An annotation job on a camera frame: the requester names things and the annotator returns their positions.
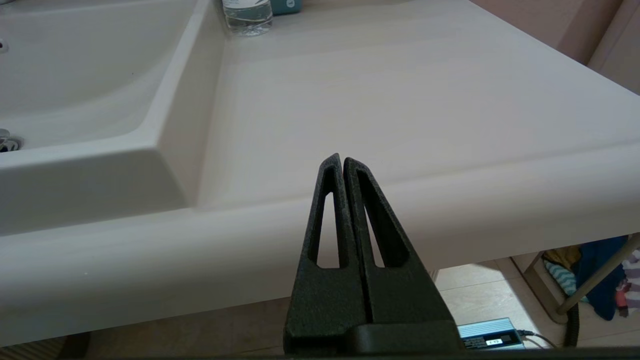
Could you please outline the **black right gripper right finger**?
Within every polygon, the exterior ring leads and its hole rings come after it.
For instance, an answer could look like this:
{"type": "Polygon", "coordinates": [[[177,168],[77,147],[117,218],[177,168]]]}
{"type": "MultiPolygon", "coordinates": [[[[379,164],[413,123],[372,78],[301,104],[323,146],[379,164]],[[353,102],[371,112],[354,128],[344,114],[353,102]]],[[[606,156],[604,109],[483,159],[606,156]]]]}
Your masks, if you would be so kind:
{"type": "Polygon", "coordinates": [[[368,321],[455,328],[450,310],[372,171],[348,157],[343,175],[368,321]]]}

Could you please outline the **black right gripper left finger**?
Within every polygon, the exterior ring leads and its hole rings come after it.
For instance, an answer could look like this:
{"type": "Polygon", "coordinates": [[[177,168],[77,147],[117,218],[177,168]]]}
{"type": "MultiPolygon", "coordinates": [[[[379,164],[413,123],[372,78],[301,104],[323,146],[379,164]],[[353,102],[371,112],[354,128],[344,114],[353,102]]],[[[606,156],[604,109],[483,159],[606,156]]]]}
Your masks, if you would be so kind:
{"type": "Polygon", "coordinates": [[[286,354],[361,354],[366,325],[365,287],[350,204],[338,153],[318,169],[301,256],[283,331],[286,354]],[[333,196],[339,265],[318,265],[327,194],[333,196]]]}

